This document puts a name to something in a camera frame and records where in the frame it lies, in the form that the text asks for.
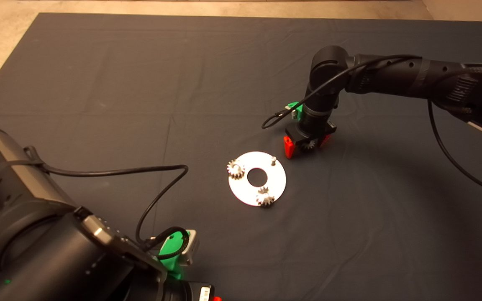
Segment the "label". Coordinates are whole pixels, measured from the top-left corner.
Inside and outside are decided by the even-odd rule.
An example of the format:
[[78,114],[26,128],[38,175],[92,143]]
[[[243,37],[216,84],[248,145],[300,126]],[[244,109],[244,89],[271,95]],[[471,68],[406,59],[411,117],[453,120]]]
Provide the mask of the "label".
[[200,299],[199,301],[209,301],[209,288],[204,286],[200,290]]

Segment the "silver gear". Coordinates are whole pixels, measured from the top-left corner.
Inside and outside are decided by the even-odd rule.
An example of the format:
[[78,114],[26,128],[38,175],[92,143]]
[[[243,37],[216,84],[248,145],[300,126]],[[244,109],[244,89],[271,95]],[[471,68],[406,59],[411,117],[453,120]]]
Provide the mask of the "silver gear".
[[241,179],[245,175],[245,167],[237,160],[228,162],[226,170],[232,179]]
[[256,196],[256,202],[260,205],[260,207],[268,207],[273,204],[275,201],[274,196],[269,195],[269,188],[261,187],[258,190],[258,195]]
[[304,150],[309,151],[310,149],[314,149],[316,143],[317,143],[317,139],[313,139],[313,140],[310,140],[310,142],[303,143],[301,147]]

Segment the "red part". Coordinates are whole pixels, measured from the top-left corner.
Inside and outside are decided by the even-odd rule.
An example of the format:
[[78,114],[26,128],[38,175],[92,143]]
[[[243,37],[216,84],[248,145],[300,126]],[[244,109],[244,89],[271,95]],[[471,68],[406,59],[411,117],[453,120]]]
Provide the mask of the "red part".
[[325,136],[325,138],[323,139],[323,142],[321,142],[321,146],[325,145],[325,143],[327,143],[327,141],[331,138],[331,135],[328,134],[327,136]]
[[285,157],[291,159],[293,157],[293,152],[295,151],[295,144],[288,136],[284,136],[284,150],[285,150]]

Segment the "green mount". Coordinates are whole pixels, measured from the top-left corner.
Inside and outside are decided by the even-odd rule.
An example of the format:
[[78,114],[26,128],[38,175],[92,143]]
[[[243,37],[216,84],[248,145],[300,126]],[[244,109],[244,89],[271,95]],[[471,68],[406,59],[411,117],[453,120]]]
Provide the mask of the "green mount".
[[[165,255],[178,251],[182,246],[182,243],[183,239],[180,232],[172,234],[169,238],[167,238],[167,240],[165,240],[165,243],[161,247],[161,251],[159,251],[159,255]],[[180,255],[176,255],[168,259],[162,259],[160,262],[167,268],[169,276],[181,280],[183,279],[183,268],[178,262],[179,257]]]
[[[285,108],[287,110],[293,108],[297,103],[299,103],[298,101],[293,101],[292,103],[288,103]],[[295,109],[292,113],[292,118],[297,120],[297,121],[300,121],[300,117],[302,116],[303,114],[303,105],[300,105],[297,109]]]

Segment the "cable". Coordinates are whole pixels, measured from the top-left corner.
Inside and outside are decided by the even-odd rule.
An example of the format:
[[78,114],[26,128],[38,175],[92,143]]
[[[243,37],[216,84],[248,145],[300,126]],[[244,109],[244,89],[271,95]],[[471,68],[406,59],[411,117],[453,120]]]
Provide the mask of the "cable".
[[43,162],[36,149],[33,146],[27,146],[25,151],[29,153],[29,156],[32,160],[41,162],[38,164],[38,167],[42,168],[47,173],[53,173],[55,175],[60,176],[67,176],[67,177],[109,177],[109,176],[120,176],[120,175],[130,175],[133,173],[150,173],[153,171],[167,171],[167,170],[182,170],[174,180],[172,180],[159,194],[154,198],[154,200],[148,205],[148,207],[142,213],[139,222],[137,223],[137,227],[135,230],[135,239],[140,244],[144,244],[145,240],[140,237],[140,231],[142,228],[142,223],[144,222],[146,216],[149,214],[150,210],[154,207],[157,201],[165,194],[170,187],[174,186],[182,177],[184,177],[187,172],[189,171],[189,167],[187,165],[179,164],[179,165],[165,165],[165,166],[146,166],[146,167],[137,167],[137,168],[128,168],[128,169],[115,169],[115,170],[105,170],[105,171],[70,171],[55,168]]
[[142,223],[146,218],[146,215],[148,215],[150,210],[154,207],[155,203],[157,203],[157,201],[163,196],[163,194],[165,194],[165,192],[167,192],[170,189],[170,187],[174,186],[174,184],[176,184],[189,171],[189,167],[187,165],[180,165],[180,168],[176,168],[176,169],[183,169],[183,171],[174,180],[172,180],[165,188],[163,188],[161,192],[159,192],[159,194],[154,198],[154,200],[148,205],[146,210],[144,210],[144,212],[142,213],[139,219],[139,222],[137,223],[137,227],[135,229],[135,239],[137,240],[137,242],[141,244],[144,242],[144,240],[140,237],[140,230],[142,227]]
[[440,146],[440,149],[442,149],[442,152],[446,156],[446,158],[453,164],[453,166],[457,167],[457,169],[463,173],[465,176],[467,176],[468,179],[471,179],[471,181],[474,181],[478,185],[482,187],[482,181],[468,173],[462,166],[460,166],[457,161],[449,154],[447,151],[447,148],[444,146],[444,143],[442,142],[442,139],[440,138],[440,134],[438,133],[438,129],[436,128],[436,122],[434,121],[434,114],[433,114],[433,103],[430,100],[427,100],[427,109],[429,112],[429,120],[431,121],[431,127],[433,129],[434,133],[434,138],[436,138],[436,142],[438,143],[438,146]]
[[[359,68],[367,66],[367,65],[371,65],[373,63],[378,63],[379,61],[386,61],[388,59],[420,59],[420,58],[421,57],[417,56],[417,55],[388,55],[388,56],[384,56],[384,57],[379,57],[378,59],[371,59],[369,61],[364,61],[363,63],[359,63],[358,65],[354,65],[353,67],[345,69],[344,71],[340,72],[339,74],[336,74],[335,76],[333,76],[333,78],[331,78],[331,79],[327,80],[326,82],[324,82],[323,84],[321,84],[314,91],[312,91],[312,93],[306,95],[306,97],[304,97],[304,99],[299,101],[296,105],[291,107],[289,110],[283,110],[283,111],[280,111],[280,112],[276,112],[275,114],[273,114],[272,116],[267,118],[264,121],[264,123],[262,124],[262,129],[265,130],[267,128],[270,128],[271,126],[274,126],[280,120],[284,119],[287,115],[291,114],[293,112],[293,110],[296,110],[298,107],[303,105],[308,99],[310,99],[310,97],[313,97],[313,95],[315,95],[321,89],[325,88],[331,82],[333,82],[335,80],[338,80],[339,78],[347,75],[351,71],[354,71],[356,69],[359,69]],[[271,124],[267,124],[273,118],[276,118],[276,120],[274,120]]]
[[175,252],[168,253],[168,254],[162,254],[162,255],[156,255],[157,259],[168,259],[172,258],[176,255],[180,255],[185,248],[187,248],[187,245],[189,244],[189,234],[187,233],[187,230],[183,229],[182,227],[169,227],[167,230],[161,232],[157,237],[151,239],[151,240],[146,240],[143,244],[142,250],[147,252],[151,250],[153,247],[157,246],[158,244],[164,242],[167,240],[172,234],[180,232],[182,234],[182,245],[176,250]]

